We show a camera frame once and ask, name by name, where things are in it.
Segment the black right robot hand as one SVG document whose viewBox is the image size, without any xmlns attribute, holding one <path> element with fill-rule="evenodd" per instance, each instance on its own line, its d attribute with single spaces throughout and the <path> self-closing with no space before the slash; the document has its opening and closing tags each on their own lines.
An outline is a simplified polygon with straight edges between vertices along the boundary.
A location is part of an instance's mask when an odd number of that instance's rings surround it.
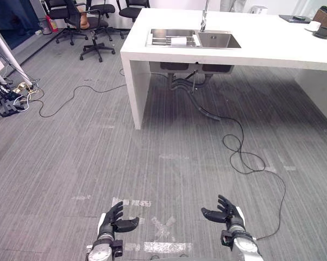
<svg viewBox="0 0 327 261">
<path fill-rule="evenodd" d="M 203 216 L 212 222 L 225 223 L 227 229 L 232 226 L 244 228 L 244 219 L 234 204 L 223 195 L 218 195 L 218 204 L 218 211 L 208 210 L 203 207 L 201 209 Z"/>
</svg>

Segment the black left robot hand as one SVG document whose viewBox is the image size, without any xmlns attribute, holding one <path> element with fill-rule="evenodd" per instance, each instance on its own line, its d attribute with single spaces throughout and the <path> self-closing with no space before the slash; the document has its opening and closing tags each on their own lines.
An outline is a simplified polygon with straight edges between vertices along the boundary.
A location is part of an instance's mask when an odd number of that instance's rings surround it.
<svg viewBox="0 0 327 261">
<path fill-rule="evenodd" d="M 140 222 L 139 217 L 123 220 L 123 201 L 116 203 L 107 213 L 103 213 L 98 227 L 98 236 L 103 234 L 125 233 L 133 231 Z"/>
</svg>

